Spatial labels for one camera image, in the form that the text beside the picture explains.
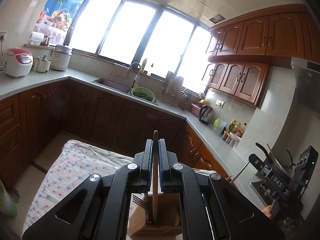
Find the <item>person's right hand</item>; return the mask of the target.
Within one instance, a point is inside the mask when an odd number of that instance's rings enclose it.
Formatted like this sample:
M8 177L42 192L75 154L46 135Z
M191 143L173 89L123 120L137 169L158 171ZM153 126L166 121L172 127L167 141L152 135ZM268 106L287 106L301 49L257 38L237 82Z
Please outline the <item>person's right hand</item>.
M265 207L263 210L262 210L262 213L264 213L269 219L273 219L272 217L272 213L271 213L271 208L272 208L272 205L268 205L267 207Z

